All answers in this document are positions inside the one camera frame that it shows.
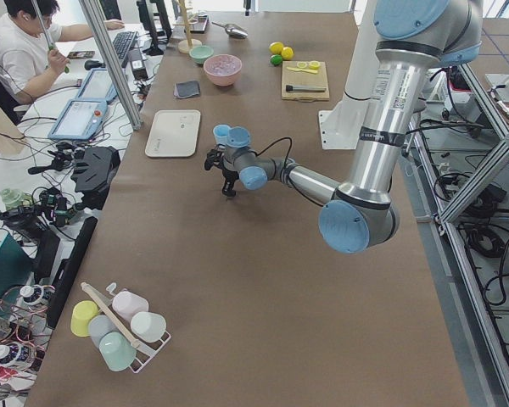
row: tablet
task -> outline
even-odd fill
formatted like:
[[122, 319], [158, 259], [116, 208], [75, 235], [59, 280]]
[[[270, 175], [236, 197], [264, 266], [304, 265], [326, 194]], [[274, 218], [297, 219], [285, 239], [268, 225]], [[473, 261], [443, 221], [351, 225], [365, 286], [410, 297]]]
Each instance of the tablet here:
[[48, 138], [51, 140], [89, 140], [102, 125], [107, 111], [108, 104], [105, 99], [71, 99], [49, 132]]
[[81, 83], [81, 89], [76, 98], [105, 99], [111, 103], [117, 97], [117, 91], [111, 81], [111, 76], [105, 68], [92, 68], [85, 80]]

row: wooden stick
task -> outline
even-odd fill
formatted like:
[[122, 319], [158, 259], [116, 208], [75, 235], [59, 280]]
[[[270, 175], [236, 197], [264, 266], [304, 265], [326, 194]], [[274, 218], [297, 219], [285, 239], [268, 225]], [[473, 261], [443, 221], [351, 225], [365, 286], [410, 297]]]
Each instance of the wooden stick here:
[[183, 24], [185, 25], [185, 32], [187, 33], [188, 47], [193, 47], [193, 36], [190, 33], [190, 24], [188, 22], [187, 7], [185, 6], [185, 0], [179, 0], [179, 7], [181, 8], [181, 16], [183, 18]]
[[113, 324], [119, 329], [120, 333], [122, 333], [125, 338], [130, 342], [130, 345], [137, 349], [142, 344], [142, 341], [134, 337], [132, 333], [128, 330], [126, 326], [123, 325], [123, 323], [117, 318], [117, 316], [109, 309], [109, 307], [105, 304], [104, 301], [100, 298], [98, 295], [98, 291], [96, 288], [91, 286], [90, 284], [86, 282], [81, 283], [81, 289], [88, 294], [88, 296], [91, 298], [92, 301], [96, 303], [96, 305], [104, 312], [108, 318], [113, 322]]

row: small bowl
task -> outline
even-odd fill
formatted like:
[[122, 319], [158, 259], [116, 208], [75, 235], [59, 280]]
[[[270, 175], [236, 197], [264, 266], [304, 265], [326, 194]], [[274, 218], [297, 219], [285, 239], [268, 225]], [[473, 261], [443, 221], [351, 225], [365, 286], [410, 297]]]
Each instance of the small bowl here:
[[229, 86], [238, 80], [241, 74], [241, 59], [234, 55], [214, 55], [204, 62], [204, 72], [217, 86]]
[[197, 47], [191, 48], [188, 54], [196, 64], [201, 65], [207, 58], [213, 55], [213, 48], [207, 45], [198, 45]]

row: cup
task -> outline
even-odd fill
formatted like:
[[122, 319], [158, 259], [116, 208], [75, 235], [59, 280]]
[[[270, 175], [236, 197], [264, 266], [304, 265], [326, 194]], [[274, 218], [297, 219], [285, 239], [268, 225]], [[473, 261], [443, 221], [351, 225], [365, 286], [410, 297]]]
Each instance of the cup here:
[[221, 144], [223, 146], [227, 145], [228, 132], [230, 131], [229, 125], [216, 125], [213, 127], [213, 136], [215, 136], [215, 141], [217, 144]]
[[166, 332], [166, 320], [160, 314], [142, 311], [132, 317], [130, 328], [143, 341], [156, 342]]
[[104, 336], [98, 349], [111, 371], [123, 371], [136, 358], [136, 350], [119, 332], [110, 332]]
[[110, 332], [118, 332], [119, 329], [115, 326], [107, 315], [96, 315], [88, 323], [88, 333], [91, 336], [92, 343], [97, 348], [100, 346], [100, 341]]
[[90, 300], [77, 303], [71, 313], [70, 329], [78, 337], [88, 337], [88, 324], [98, 315], [98, 306]]
[[121, 291], [113, 297], [111, 307], [123, 319], [130, 322], [132, 317], [138, 312], [149, 311], [149, 302], [147, 299], [130, 291]]

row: white t-shirt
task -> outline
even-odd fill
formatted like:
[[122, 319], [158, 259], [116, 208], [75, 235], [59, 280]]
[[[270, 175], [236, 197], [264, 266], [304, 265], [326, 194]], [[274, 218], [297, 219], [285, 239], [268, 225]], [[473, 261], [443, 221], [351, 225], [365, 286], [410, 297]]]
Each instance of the white t-shirt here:
[[[62, 26], [51, 24], [49, 35], [56, 42]], [[43, 34], [38, 38], [22, 31], [8, 14], [0, 17], [0, 81], [15, 98], [26, 83], [48, 66], [48, 43]]]

